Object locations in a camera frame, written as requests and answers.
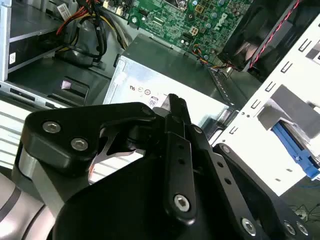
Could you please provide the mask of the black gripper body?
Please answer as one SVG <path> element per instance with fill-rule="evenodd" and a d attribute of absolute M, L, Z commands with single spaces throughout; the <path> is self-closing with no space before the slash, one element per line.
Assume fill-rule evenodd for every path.
<path fill-rule="evenodd" d="M 238 240 L 218 188 L 192 155 L 197 215 L 185 226 L 163 206 L 164 164 L 156 157 L 134 161 L 67 201 L 53 229 L 55 240 Z"/>

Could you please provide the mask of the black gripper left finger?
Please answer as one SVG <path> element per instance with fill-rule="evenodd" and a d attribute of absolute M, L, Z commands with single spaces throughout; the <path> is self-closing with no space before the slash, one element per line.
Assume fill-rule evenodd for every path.
<path fill-rule="evenodd" d="M 189 226 L 197 212 L 191 125 L 185 100 L 175 94 L 159 112 L 141 102 L 37 111 L 24 123 L 19 169 L 58 218 L 83 189 L 155 157 L 164 164 L 164 210 Z"/>

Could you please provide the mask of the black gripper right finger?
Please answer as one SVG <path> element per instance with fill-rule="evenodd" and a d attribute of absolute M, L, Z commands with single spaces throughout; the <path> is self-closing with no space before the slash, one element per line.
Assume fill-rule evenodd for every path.
<path fill-rule="evenodd" d="M 206 240 L 310 240 L 311 231 L 224 143 L 214 147 L 199 127 L 187 128 L 195 173 L 195 235 Z"/>

